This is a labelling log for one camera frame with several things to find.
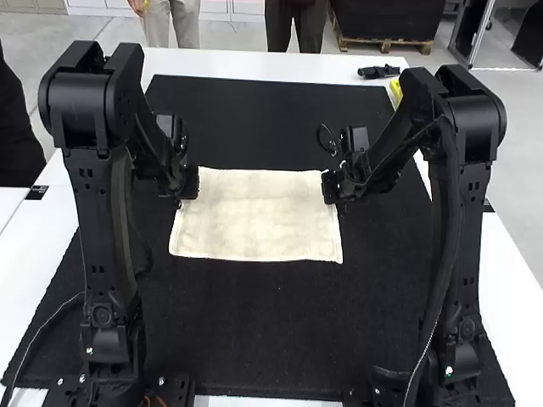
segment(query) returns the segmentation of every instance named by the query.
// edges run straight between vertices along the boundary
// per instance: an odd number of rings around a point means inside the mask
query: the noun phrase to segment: wooden pallet
[[[339,51],[346,53],[349,51],[349,45],[353,44],[378,44],[381,47],[381,53],[389,53],[392,44],[415,45],[422,55],[429,55],[432,52],[434,41],[412,41],[404,39],[379,39],[379,38],[349,38],[341,33],[338,19],[331,7],[328,7],[330,21],[332,21],[333,33],[338,42]]]

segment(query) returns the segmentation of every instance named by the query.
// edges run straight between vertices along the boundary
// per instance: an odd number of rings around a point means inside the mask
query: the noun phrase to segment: person
[[[179,48],[200,48],[200,0],[128,0],[141,17],[149,47],[168,47],[170,14]]]
[[[327,0],[266,0],[265,18],[268,51],[287,52],[294,19],[299,51],[321,52]]]
[[[4,60],[0,41],[0,187],[31,187],[45,164],[26,112],[23,85]]]

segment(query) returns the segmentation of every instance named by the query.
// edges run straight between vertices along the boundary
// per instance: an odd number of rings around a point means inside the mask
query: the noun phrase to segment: floor
[[[201,21],[200,31],[202,48],[266,51],[263,23]],[[447,51],[451,32],[452,22],[442,22],[429,56],[422,56],[414,47],[393,47],[391,55],[404,56],[409,65],[423,65],[434,72],[442,64],[456,62]],[[47,156],[53,152],[53,143],[43,130],[36,111],[36,90],[43,73],[75,39],[98,40],[106,53],[111,53],[119,42],[144,43],[137,19],[33,14],[0,13],[0,38],[6,59],[24,84],[31,121]],[[495,21],[484,37],[475,66],[525,67],[509,51],[512,40],[510,30]],[[288,51],[298,52],[295,41],[291,42]],[[329,23],[325,27],[322,52],[340,53]],[[379,51],[368,46],[349,50],[349,53],[377,55]],[[503,100],[508,115],[508,133],[493,166],[488,198],[543,286],[540,244],[543,212],[539,210],[543,200],[540,187],[543,166],[538,156],[543,152],[543,117],[540,113],[543,74],[484,70],[473,73]]]

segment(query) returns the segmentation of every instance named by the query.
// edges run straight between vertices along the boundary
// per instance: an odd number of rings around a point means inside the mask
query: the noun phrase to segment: white table
[[[29,188],[0,187],[0,233],[17,211]]]
[[[344,55],[299,55],[146,49],[142,78],[146,88],[155,74],[192,75],[261,81],[341,85],[388,85],[364,81],[362,66],[407,67],[403,58]],[[428,181],[428,166],[419,154],[417,166]],[[25,333],[48,283],[77,228],[76,205],[59,152],[42,173],[51,187],[42,201],[24,201],[0,235],[0,371],[3,372]],[[541,406],[539,372],[543,366],[543,292],[496,214],[484,214],[479,298],[484,326],[517,407]],[[12,406],[38,407],[45,390],[20,390]],[[317,407],[339,403],[281,399],[197,397],[209,407]]]

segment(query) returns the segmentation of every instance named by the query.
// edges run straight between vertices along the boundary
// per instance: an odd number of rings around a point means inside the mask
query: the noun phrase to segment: towel
[[[199,176],[198,198],[176,212],[171,254],[343,263],[338,212],[324,203],[319,171],[200,167]]]

